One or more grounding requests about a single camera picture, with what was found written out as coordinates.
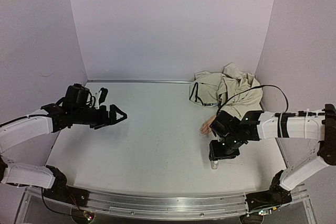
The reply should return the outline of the clear nail polish bottle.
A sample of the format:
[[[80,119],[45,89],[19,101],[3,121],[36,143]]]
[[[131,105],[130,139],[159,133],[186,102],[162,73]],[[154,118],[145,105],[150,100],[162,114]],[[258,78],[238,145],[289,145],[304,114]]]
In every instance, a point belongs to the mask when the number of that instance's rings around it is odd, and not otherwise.
[[[218,165],[219,165],[219,160],[211,161],[211,168],[212,169],[218,169]]]

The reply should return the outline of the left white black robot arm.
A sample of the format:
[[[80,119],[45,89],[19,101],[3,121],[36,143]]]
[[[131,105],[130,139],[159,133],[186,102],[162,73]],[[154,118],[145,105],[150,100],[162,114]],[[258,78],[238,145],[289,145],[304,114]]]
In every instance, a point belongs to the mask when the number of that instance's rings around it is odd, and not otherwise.
[[[104,105],[108,89],[96,95],[81,84],[67,88],[56,103],[1,124],[1,153],[35,137],[57,133],[73,125],[87,125],[98,130],[127,119],[127,114],[116,105]],[[59,201],[71,196],[66,176],[53,166],[34,166],[1,157],[1,183],[12,186],[36,186],[49,190]]]

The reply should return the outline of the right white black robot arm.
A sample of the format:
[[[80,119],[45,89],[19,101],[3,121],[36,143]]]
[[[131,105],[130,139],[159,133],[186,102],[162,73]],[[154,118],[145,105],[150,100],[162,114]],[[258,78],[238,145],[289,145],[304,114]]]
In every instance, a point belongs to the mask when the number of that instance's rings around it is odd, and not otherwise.
[[[219,112],[210,128],[218,137],[209,144],[209,160],[213,168],[220,160],[239,156],[239,148],[250,141],[306,138],[318,142],[299,164],[279,171],[268,190],[246,195],[250,214],[290,203],[291,191],[297,185],[335,165],[335,107],[332,104],[326,104],[322,110],[295,113],[248,111],[241,120]]]

